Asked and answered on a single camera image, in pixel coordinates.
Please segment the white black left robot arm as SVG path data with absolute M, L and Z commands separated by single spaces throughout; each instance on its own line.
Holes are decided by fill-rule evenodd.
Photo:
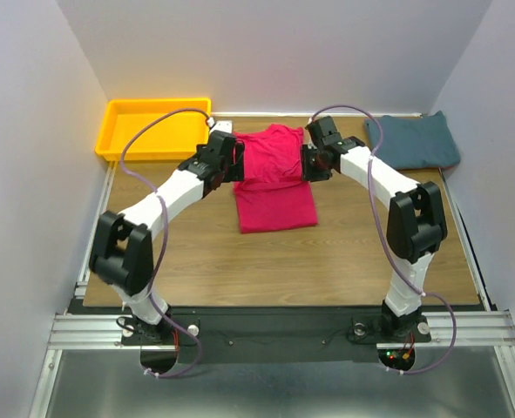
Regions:
M 243 178 L 243 150 L 232 132 L 216 127 L 164 184 L 150 185 L 146 197 L 121 212 L 99 216 L 89 268 L 130 307 L 132 318 L 118 321 L 125 335 L 142 332 L 154 343 L 179 334 L 197 338 L 171 319 L 168 304 L 154 288 L 164 256 L 153 253 L 153 242 L 166 239 L 171 221 L 189 206 Z

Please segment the pink t shirt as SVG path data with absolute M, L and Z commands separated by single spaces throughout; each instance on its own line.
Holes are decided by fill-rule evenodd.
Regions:
M 244 144 L 244 179 L 234 184 L 242 233 L 267 233 L 316 226 L 318 215 L 310 183 L 303 179 L 304 132 L 272 124 L 235 134 Z

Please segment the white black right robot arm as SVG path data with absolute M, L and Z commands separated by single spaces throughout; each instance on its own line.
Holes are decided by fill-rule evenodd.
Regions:
M 314 116 L 306 129 L 310 142 L 302 146 L 304 180 L 326 181 L 338 172 L 368 191 L 373 211 L 379 204 L 388 211 L 386 226 L 373 215 L 392 269 L 378 329 L 382 336 L 398 340 L 420 320 L 425 276 L 448 234 L 441 191 L 433 182 L 402 175 L 360 139 L 343 138 L 331 117 Z

